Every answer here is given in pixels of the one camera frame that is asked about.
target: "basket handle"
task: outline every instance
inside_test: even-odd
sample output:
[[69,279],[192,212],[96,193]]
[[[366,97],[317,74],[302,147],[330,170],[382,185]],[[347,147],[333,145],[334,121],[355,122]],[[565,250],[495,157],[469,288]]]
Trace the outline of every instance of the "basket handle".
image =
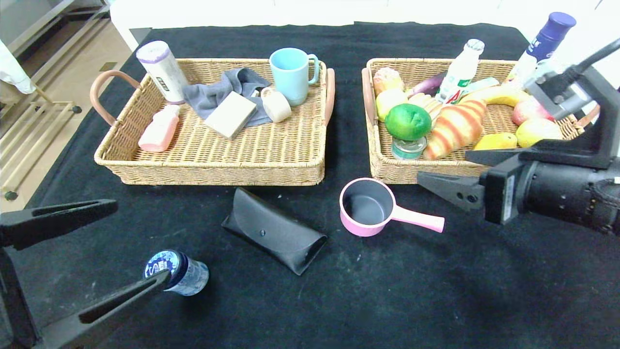
[[581,128],[586,127],[590,122],[592,122],[592,120],[594,120],[594,118],[601,112],[601,106],[599,106],[598,104],[594,107],[594,109],[592,109],[588,115],[582,117],[581,119],[579,119],[579,121],[577,121],[577,126],[580,126]]
[[325,119],[323,124],[327,126],[334,111],[334,99],[336,95],[336,75],[334,69],[327,69],[327,99],[325,100]]
[[374,105],[374,91],[370,86],[372,81],[370,69],[364,68],[361,70],[361,89],[364,93],[364,108],[366,109],[366,116],[372,126],[377,124],[377,108]]
[[119,76],[123,78],[125,81],[130,83],[136,89],[140,88],[139,82],[137,82],[131,76],[123,73],[120,70],[104,71],[103,73],[99,74],[99,76],[95,79],[95,81],[92,82],[92,85],[91,85],[92,107],[95,108],[95,110],[99,113],[99,115],[101,115],[101,117],[103,117],[104,120],[108,124],[110,124],[110,126],[114,125],[116,118],[114,118],[114,116],[111,116],[110,113],[108,113],[108,111],[105,110],[105,108],[101,105],[101,102],[99,102],[99,91],[101,90],[101,86],[104,84],[104,82],[113,76]]

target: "white cup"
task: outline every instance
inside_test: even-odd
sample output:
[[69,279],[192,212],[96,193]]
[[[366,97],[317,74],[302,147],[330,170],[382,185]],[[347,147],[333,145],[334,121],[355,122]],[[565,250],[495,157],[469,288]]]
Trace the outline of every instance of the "white cup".
[[260,92],[263,109],[273,122],[280,122],[291,116],[291,106],[281,92],[273,88],[263,88]]

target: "blue bottle cap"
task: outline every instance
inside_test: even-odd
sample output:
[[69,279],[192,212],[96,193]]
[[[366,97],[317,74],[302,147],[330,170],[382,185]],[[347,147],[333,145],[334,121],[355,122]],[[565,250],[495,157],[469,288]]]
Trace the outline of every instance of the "blue bottle cap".
[[577,21],[570,14],[564,12],[552,12],[549,14],[549,20],[541,29],[541,35],[551,40],[560,41],[564,39],[569,29],[575,26]]
[[171,276],[166,288],[171,288],[183,279],[187,272],[187,256],[175,250],[163,250],[152,256],[144,269],[144,277],[148,278],[164,269],[170,270]]

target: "can lid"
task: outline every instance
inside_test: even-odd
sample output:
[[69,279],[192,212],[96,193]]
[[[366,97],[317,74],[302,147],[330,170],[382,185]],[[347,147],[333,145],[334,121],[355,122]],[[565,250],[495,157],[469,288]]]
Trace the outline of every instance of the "can lid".
[[136,51],[136,58],[142,63],[159,63],[170,54],[170,47],[164,41],[151,41]]
[[394,138],[393,142],[400,151],[405,153],[420,153],[426,148],[428,143],[426,137],[422,137],[414,141],[406,141]]
[[185,276],[187,272],[187,256],[175,250],[163,250],[151,257],[144,268],[144,277],[148,278],[164,269],[170,270],[168,287],[171,288]]
[[577,24],[577,20],[564,12],[552,12],[549,19],[541,29],[540,34],[551,40],[562,40],[566,33]]

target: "red apple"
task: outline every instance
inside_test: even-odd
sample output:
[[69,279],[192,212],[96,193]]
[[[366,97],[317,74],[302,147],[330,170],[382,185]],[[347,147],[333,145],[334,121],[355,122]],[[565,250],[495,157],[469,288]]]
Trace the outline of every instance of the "red apple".
[[531,96],[517,103],[512,113],[512,122],[517,126],[521,125],[525,120],[540,118],[555,121],[553,116],[538,103],[536,98]]

